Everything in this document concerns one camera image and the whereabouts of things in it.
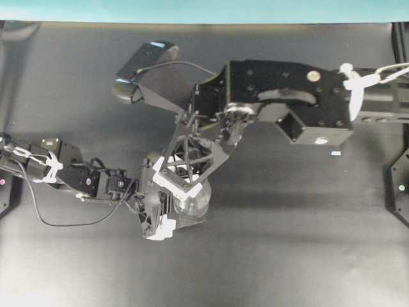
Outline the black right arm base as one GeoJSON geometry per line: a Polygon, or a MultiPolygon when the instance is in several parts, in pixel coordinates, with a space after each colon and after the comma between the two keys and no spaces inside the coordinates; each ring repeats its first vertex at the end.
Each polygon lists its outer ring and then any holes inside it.
{"type": "Polygon", "coordinates": [[[383,166],[385,209],[408,228],[408,148],[383,166]]]}

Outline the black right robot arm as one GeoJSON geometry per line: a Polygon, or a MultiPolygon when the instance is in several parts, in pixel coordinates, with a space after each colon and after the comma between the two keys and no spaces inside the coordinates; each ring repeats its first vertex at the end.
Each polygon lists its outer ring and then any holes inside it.
{"type": "Polygon", "coordinates": [[[255,122],[278,125],[293,144],[338,146],[354,122],[408,122],[408,79],[396,65],[345,63],[324,70],[283,61],[229,61],[195,86],[173,138],[153,165],[152,181],[179,200],[203,183],[255,122]]]}

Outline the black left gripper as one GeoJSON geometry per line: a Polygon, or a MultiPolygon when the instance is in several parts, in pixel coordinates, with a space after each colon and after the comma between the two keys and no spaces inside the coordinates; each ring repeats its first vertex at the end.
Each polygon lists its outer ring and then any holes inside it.
{"type": "MultiPolygon", "coordinates": [[[[137,197],[136,209],[139,217],[142,235],[147,240],[165,240],[173,236],[176,220],[169,217],[173,212],[173,197],[162,191],[163,189],[174,195],[179,189],[162,172],[164,156],[153,154],[144,159],[143,170],[140,175],[140,191],[137,197]]],[[[137,194],[139,180],[131,177],[127,170],[108,168],[95,158],[95,174],[98,183],[95,184],[95,203],[103,205],[118,205],[137,194]]]]}

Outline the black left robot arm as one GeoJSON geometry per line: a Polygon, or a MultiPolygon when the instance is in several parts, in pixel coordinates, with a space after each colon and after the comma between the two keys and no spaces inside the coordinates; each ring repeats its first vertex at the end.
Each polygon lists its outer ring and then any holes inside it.
{"type": "Polygon", "coordinates": [[[173,200],[159,192],[158,201],[147,203],[147,194],[139,191],[140,181],[126,170],[108,168],[98,157],[85,161],[78,147],[59,138],[45,138],[39,145],[1,134],[1,170],[14,177],[47,185],[71,194],[84,203],[110,206],[110,218],[120,205],[138,216],[142,234],[148,240],[170,239],[176,230],[176,219],[170,217],[173,200]]]}

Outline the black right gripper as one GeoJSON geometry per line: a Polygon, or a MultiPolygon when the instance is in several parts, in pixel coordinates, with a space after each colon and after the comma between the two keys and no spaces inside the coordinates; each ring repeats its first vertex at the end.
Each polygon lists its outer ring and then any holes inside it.
{"type": "MultiPolygon", "coordinates": [[[[302,63],[228,61],[215,77],[197,84],[193,109],[205,123],[270,122],[293,144],[339,146],[353,134],[343,80],[335,70],[302,63]]],[[[206,179],[237,144],[231,128],[191,128],[188,183],[206,179]]]]}

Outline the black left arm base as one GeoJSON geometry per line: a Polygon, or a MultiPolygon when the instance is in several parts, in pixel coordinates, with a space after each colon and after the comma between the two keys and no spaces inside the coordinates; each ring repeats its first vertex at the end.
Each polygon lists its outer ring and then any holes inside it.
{"type": "Polygon", "coordinates": [[[21,195],[22,179],[1,170],[1,219],[20,205],[21,195]]]}

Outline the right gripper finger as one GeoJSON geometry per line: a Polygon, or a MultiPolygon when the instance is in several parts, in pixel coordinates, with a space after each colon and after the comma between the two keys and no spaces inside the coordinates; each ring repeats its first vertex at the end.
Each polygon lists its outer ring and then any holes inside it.
{"type": "Polygon", "coordinates": [[[188,183],[188,136],[191,128],[198,128],[199,113],[184,112],[176,117],[176,127],[172,138],[164,150],[165,158],[161,172],[179,189],[172,195],[179,200],[194,198],[202,189],[200,182],[191,186],[188,183]]]}

